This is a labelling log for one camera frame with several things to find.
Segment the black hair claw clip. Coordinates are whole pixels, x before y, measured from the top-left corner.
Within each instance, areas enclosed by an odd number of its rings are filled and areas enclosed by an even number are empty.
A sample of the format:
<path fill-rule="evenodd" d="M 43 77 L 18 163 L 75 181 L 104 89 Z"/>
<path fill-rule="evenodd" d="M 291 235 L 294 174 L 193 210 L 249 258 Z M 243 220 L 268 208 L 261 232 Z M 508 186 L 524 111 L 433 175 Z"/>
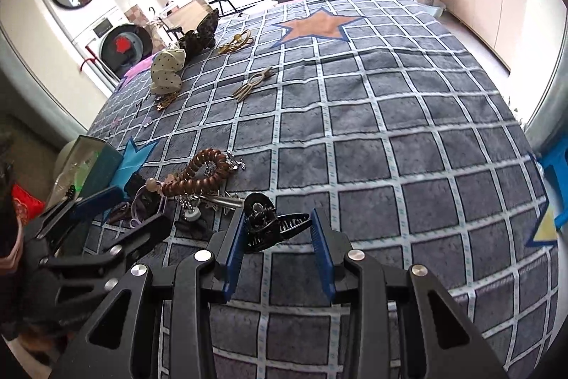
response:
<path fill-rule="evenodd" d="M 287 213 L 279 216 L 275 205 L 262 193 L 251 193 L 244 202 L 244 253 L 254 254 L 292 239 L 311 226 L 310 214 Z"/>

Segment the silver star hair clip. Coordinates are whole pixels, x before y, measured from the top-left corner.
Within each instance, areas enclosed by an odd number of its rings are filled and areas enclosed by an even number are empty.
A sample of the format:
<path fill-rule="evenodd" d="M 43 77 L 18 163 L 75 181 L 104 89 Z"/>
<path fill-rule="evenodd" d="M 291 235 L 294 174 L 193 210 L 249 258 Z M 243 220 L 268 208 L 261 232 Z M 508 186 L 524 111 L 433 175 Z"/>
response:
<path fill-rule="evenodd" d="M 228 210 L 240 209 L 245 202 L 245 200 L 237 196 L 202 193 L 197 194 L 196 199 L 199 203 L 204 203 L 209 208 L 222 208 Z"/>

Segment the beige jewelry tray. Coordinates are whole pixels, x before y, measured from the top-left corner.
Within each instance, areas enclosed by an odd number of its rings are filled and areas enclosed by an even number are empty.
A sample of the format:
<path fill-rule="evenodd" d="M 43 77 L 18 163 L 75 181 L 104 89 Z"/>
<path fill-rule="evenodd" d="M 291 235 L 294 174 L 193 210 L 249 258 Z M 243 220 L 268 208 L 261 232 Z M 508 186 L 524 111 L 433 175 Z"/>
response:
<path fill-rule="evenodd" d="M 110 186 L 123 156 L 105 140 L 78 136 L 60 152 L 54 167 L 54 185 L 46 202 L 50 208 L 64 199 L 71 186 L 87 197 Z"/>

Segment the green translucent bangle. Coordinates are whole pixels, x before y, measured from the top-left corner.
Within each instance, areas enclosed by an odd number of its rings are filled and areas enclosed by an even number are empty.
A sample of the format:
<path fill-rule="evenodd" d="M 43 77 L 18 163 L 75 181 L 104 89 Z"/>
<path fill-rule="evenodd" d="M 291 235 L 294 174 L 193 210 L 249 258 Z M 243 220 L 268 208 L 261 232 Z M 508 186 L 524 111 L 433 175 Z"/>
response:
<path fill-rule="evenodd" d="M 74 166 L 73 185 L 77 191 L 80 191 L 85 185 L 88 174 L 92 170 L 92 160 L 85 159 Z"/>

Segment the red embroidered cushion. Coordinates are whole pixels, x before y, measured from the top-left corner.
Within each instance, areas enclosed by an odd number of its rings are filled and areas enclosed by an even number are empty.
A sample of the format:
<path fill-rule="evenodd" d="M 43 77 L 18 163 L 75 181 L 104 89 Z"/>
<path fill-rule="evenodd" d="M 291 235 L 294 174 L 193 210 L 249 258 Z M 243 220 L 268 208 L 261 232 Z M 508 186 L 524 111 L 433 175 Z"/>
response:
<path fill-rule="evenodd" d="M 15 205 L 17 218 L 23 226 L 39 216 L 45 208 L 43 201 L 32 196 L 18 183 L 14 183 L 12 186 L 12 202 Z"/>

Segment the grey plaid bedspread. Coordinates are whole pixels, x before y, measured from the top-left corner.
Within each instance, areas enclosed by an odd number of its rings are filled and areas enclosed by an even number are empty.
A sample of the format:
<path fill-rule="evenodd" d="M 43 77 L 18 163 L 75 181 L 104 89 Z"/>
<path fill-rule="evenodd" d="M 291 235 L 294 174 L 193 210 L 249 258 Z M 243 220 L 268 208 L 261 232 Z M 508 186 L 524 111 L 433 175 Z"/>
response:
<path fill-rule="evenodd" d="M 384 265 L 439 278 L 512 378 L 551 340 L 557 254 L 528 241 L 547 196 L 530 144 L 466 47 L 411 0 L 302 0 L 224 18 L 180 95 L 157 110 L 148 74 L 110 97 L 88 133 L 152 143 L 141 173 L 165 179 L 205 148 L 242 168 L 229 193 L 279 213 L 326 209 Z M 275 74 L 242 102 L 256 72 Z"/>

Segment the white washing machine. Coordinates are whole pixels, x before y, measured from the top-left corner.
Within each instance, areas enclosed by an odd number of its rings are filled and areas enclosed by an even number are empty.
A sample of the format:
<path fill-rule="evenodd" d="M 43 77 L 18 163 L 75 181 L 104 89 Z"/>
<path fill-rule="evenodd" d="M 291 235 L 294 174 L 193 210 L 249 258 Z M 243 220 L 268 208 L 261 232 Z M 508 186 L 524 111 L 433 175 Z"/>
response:
<path fill-rule="evenodd" d="M 82 9 L 67 10 L 52 0 L 40 0 L 47 19 L 62 37 L 62 44 L 78 61 L 78 71 L 87 75 L 105 95 L 116 89 L 120 78 L 101 58 L 101 48 L 112 29 L 129 23 L 125 1 L 92 0 Z"/>

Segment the wooden folding chair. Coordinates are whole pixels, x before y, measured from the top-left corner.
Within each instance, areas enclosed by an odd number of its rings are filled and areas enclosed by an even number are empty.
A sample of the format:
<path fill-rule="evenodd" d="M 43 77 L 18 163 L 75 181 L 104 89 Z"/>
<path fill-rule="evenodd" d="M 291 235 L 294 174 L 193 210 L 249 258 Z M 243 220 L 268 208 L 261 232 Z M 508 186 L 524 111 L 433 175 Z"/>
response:
<path fill-rule="evenodd" d="M 182 7 L 166 7 L 165 13 L 160 13 L 157 19 L 166 34 L 177 41 L 187 31 L 196 30 L 199 23 L 212 11 L 211 6 L 204 0 L 191 0 Z"/>

